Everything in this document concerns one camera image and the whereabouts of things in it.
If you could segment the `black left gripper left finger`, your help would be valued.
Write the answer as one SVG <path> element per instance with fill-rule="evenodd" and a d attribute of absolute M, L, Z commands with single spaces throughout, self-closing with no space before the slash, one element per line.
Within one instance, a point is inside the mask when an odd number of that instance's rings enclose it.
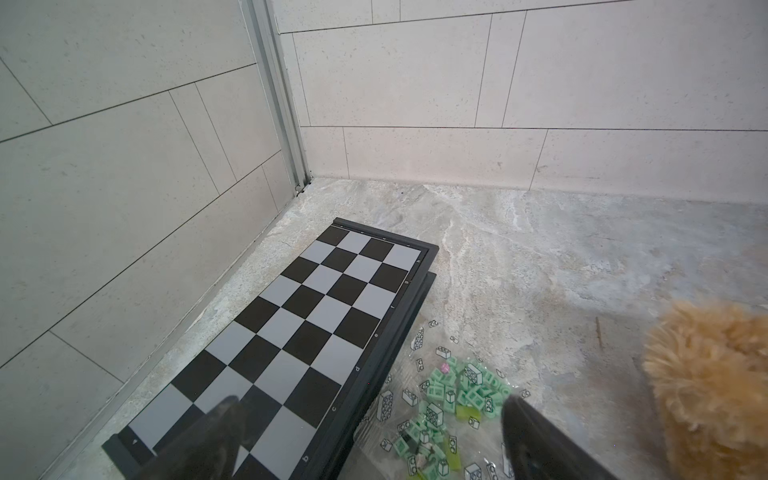
<path fill-rule="evenodd" d="M 134 479 L 231 479 L 245 436 L 245 409 L 228 396 L 143 466 Z"/>

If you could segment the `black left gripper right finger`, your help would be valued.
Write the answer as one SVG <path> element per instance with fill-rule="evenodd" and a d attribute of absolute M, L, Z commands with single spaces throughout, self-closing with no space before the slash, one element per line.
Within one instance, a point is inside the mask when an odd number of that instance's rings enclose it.
<path fill-rule="evenodd" d="M 520 395 L 505 400 L 501 425 L 515 479 L 617 480 Z"/>

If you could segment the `tan plush teddy bear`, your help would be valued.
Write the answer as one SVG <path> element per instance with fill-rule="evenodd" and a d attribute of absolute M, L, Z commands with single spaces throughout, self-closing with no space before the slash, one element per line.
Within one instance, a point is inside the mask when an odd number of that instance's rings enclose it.
<path fill-rule="evenodd" d="M 648 333 L 643 368 L 678 478 L 766 478 L 765 311 L 675 301 Z"/>

